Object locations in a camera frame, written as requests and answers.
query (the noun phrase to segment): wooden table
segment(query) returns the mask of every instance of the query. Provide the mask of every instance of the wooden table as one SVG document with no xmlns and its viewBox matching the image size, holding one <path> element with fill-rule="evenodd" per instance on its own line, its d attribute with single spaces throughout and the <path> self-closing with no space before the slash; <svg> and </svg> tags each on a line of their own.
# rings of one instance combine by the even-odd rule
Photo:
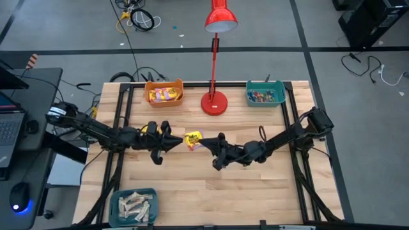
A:
<svg viewBox="0 0 409 230">
<path fill-rule="evenodd" d="M 302 114 L 314 106 L 311 89 L 307 81 L 293 81 L 292 84 L 298 113 Z M 97 120 L 106 125 L 113 124 L 119 87 L 120 83 L 104 84 Z M 223 115 L 214 117 L 206 115 L 200 106 L 200 99 L 208 88 L 185 88 L 181 106 L 163 109 L 150 107 L 143 99 L 143 89 L 136 89 L 130 126 L 141 127 L 149 121 L 160 124 L 167 119 L 174 135 L 183 137 L 184 133 L 202 130 L 205 137 L 216 137 L 219 132 L 224 132 L 231 144 L 261 140 L 258 133 L 260 125 L 264 126 L 267 139 L 285 129 L 281 107 L 248 107 L 243 87 L 219 87 L 217 90 L 227 96 L 229 105 Z M 126 101 L 127 96 L 124 97 L 122 116 Z M 293 122 L 289 103 L 287 106 Z M 326 151 L 324 142 L 317 141 L 316 148 Z M 97 144 L 90 147 L 87 162 L 99 152 Z M 314 149 L 309 155 L 318 195 L 342 219 L 343 212 L 328 157 Z M 116 167 L 116 157 L 111 175 Z M 253 162 L 244 167 L 233 163 L 221 171 L 212 167 L 213 157 L 209 150 L 199 148 L 189 151 L 185 143 L 163 158 L 162 165 L 155 165 L 147 151 L 128 149 L 120 184 L 120 190 L 154 188 L 158 192 L 156 226 L 258 225 L 259 220 L 266 220 L 267 224 L 302 223 L 288 145 L 273 152 L 264 164 Z M 107 154 L 103 153 L 85 170 L 73 223 L 85 216 L 100 195 L 106 160 Z M 309 195 L 306 191 L 304 194 L 309 217 L 313 219 Z M 106 205 L 104 222 L 108 221 L 108 211 Z"/>
</svg>

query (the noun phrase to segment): orange bin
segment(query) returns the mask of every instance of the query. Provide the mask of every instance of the orange bin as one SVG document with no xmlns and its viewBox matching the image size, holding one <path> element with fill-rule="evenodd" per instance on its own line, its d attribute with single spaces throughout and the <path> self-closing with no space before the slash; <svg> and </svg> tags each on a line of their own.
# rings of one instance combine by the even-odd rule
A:
<svg viewBox="0 0 409 230">
<path fill-rule="evenodd" d="M 158 88 L 168 88 L 168 87 L 176 87 L 181 90 L 181 97 L 179 97 L 176 101 L 166 101 L 166 102 L 150 102 L 149 101 L 149 90 L 154 90 Z M 154 108 L 162 108 L 162 107 L 171 107 L 181 105 L 183 102 L 183 81 L 181 79 L 177 79 L 175 82 L 152 82 L 148 81 L 145 84 L 145 100 Z"/>
</svg>

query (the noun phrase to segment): red desk lamp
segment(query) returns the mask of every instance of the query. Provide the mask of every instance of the red desk lamp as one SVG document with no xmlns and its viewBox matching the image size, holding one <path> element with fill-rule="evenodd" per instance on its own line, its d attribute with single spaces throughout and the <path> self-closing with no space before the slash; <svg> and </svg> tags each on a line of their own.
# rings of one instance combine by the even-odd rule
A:
<svg viewBox="0 0 409 230">
<path fill-rule="evenodd" d="M 212 42 L 213 52 L 213 68 L 212 80 L 210 82 L 209 93 L 203 95 L 201 100 L 202 110 L 212 116 L 217 116 L 226 111 L 228 107 L 228 99 L 223 93 L 216 91 L 215 88 L 215 67 L 216 55 L 219 51 L 219 39 L 217 33 L 230 31 L 237 27 L 238 22 L 236 16 L 228 9 L 227 0 L 212 0 L 212 11 L 206 19 L 204 27 L 208 32 L 215 33 L 215 38 Z"/>
</svg>

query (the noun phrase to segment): teal bin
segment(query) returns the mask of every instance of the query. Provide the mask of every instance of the teal bin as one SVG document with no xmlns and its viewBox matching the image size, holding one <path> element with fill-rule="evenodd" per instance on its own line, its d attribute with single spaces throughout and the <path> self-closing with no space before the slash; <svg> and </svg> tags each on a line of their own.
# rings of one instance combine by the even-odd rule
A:
<svg viewBox="0 0 409 230">
<path fill-rule="evenodd" d="M 128 218 L 120 217 L 120 210 L 118 207 L 118 200 L 120 197 L 127 197 L 130 194 L 137 192 L 141 195 L 153 195 L 153 199 L 149 199 L 148 202 L 150 204 L 149 208 L 149 224 L 153 224 L 156 218 L 158 217 L 158 195 L 153 188 L 140 188 L 140 189 L 131 189 L 131 190 L 122 190 L 116 191 L 112 194 L 110 204 L 109 204 L 109 219 L 108 223 L 111 227 L 128 227 L 128 226 L 135 226 L 138 224 L 146 224 L 140 223 L 135 220 L 136 214 L 131 215 Z"/>
<path fill-rule="evenodd" d="M 255 102 L 251 100 L 252 92 L 269 93 L 274 98 L 274 102 Z M 277 107 L 286 100 L 286 90 L 281 81 L 276 82 L 251 82 L 245 85 L 247 105 L 250 107 Z"/>
</svg>

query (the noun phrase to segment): gray floor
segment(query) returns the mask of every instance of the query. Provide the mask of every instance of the gray floor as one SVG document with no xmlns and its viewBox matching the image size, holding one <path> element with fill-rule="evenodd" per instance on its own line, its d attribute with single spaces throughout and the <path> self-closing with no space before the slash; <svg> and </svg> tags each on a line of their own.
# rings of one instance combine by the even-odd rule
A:
<svg viewBox="0 0 409 230">
<path fill-rule="evenodd" d="M 334 10 L 330 0 L 296 0 L 296 3 L 308 46 L 336 47 L 337 40 L 340 46 L 348 45 L 337 25 L 341 13 Z M 15 5 L 17 0 L 0 2 L 0 28 Z M 146 10 L 162 17 L 162 24 L 149 33 L 130 31 L 133 48 L 209 47 L 212 35 L 204 31 L 209 7 L 209 0 L 147 0 Z M 220 35 L 221 47 L 301 46 L 289 1 L 230 0 L 229 7 L 240 25 Z M 115 30 L 115 23 L 108 1 L 26 0 L 0 44 L 0 54 L 1 50 L 128 49 L 126 38 Z M 380 39 L 383 45 L 375 46 L 408 46 L 408 25 L 409 13 Z M 390 87 L 374 74 L 378 81 L 374 85 L 368 75 L 355 77 L 343 68 L 340 59 L 346 54 L 313 52 L 311 56 L 327 112 L 336 126 L 334 138 L 354 219 L 361 223 L 409 226 L 406 214 L 409 156 L 405 151 L 409 79 Z M 363 71 L 368 55 L 378 57 L 385 64 L 384 77 L 389 82 L 409 70 L 409 52 L 363 53 L 359 56 L 361 65 L 349 59 L 346 64 Z M 136 58 L 139 66 L 154 67 L 170 79 L 208 80 L 211 74 L 210 53 L 137 54 Z M 95 92 L 114 73 L 135 71 L 132 56 L 128 54 L 43 55 L 38 58 L 36 68 L 43 67 L 62 67 L 64 80 L 90 82 L 89 88 Z M 271 80 L 310 80 L 302 52 L 218 55 L 218 80 L 264 79 L 269 73 Z M 91 94 L 64 83 L 60 89 L 64 98 L 80 110 L 89 107 Z M 37 220 L 34 228 L 67 226 L 74 211 L 76 192 L 67 191 L 70 202 L 58 206 L 60 211 L 55 220 Z M 52 205 L 58 202 L 61 200 L 51 196 L 47 206 L 53 209 Z"/>
</svg>

